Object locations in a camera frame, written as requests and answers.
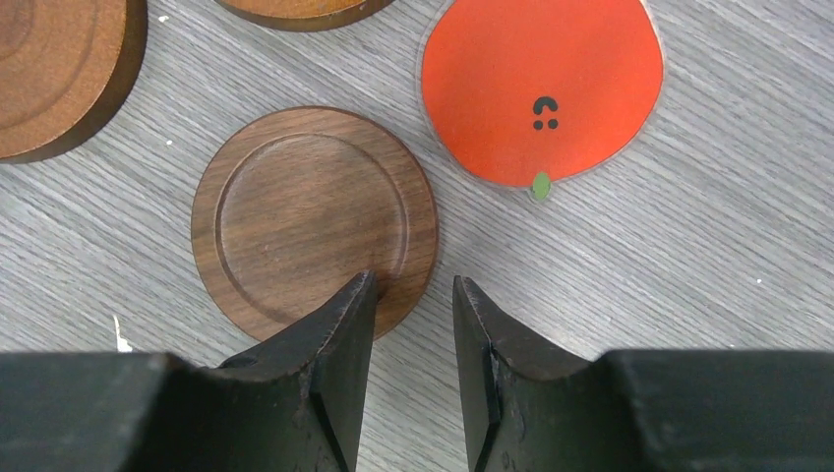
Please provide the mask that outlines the dark walnut coaster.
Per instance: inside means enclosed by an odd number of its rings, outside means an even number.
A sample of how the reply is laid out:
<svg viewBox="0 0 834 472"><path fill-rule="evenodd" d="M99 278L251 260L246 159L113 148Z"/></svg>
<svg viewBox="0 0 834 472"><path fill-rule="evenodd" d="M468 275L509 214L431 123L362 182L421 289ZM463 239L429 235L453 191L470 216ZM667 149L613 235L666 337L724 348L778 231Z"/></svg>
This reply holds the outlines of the dark walnut coaster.
<svg viewBox="0 0 834 472"><path fill-rule="evenodd" d="M378 281L376 336L425 293L439 253L428 177L382 125L325 106L265 115L230 137L196 190L191 241L219 308L264 340L355 274Z"/></svg>

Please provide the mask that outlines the large ridged brown wooden coaster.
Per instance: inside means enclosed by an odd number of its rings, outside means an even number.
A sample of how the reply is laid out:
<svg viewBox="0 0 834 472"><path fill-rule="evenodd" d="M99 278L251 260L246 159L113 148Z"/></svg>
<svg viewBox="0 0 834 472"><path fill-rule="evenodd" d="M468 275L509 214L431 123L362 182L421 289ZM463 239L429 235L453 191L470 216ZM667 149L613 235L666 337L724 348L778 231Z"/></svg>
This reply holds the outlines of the large ridged brown wooden coaster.
<svg viewBox="0 0 834 472"><path fill-rule="evenodd" d="M262 27L309 32L333 30L362 21L392 0L218 0L217 3Z"/></svg>

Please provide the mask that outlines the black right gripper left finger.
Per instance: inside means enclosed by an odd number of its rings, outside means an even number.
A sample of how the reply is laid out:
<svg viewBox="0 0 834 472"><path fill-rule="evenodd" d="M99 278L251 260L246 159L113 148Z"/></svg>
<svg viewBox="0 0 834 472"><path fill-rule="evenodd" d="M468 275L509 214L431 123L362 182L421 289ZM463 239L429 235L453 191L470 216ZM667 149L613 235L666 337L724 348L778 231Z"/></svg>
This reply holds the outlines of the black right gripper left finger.
<svg viewBox="0 0 834 472"><path fill-rule="evenodd" d="M5 353L5 471L352 471L377 280L215 368L171 353Z"/></svg>

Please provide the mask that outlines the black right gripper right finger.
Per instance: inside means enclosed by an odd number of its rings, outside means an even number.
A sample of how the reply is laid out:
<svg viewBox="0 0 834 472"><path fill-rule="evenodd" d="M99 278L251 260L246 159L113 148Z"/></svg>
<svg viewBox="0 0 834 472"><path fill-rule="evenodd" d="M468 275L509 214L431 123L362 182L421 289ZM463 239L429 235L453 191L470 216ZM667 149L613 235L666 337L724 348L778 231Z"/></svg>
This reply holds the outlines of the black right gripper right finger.
<svg viewBox="0 0 834 472"><path fill-rule="evenodd" d="M617 349L574 355L472 279L452 288L473 471L829 471L825 351Z"/></svg>

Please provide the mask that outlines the red round paper coaster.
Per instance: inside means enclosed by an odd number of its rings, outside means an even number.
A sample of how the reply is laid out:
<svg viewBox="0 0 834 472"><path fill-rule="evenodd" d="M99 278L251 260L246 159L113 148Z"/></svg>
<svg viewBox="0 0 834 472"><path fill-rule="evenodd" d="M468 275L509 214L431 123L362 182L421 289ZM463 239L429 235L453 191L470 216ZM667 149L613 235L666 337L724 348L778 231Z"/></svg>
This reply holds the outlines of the red round paper coaster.
<svg viewBox="0 0 834 472"><path fill-rule="evenodd" d="M543 199L624 150L664 78L643 1L450 1L425 30L418 85L461 169Z"/></svg>

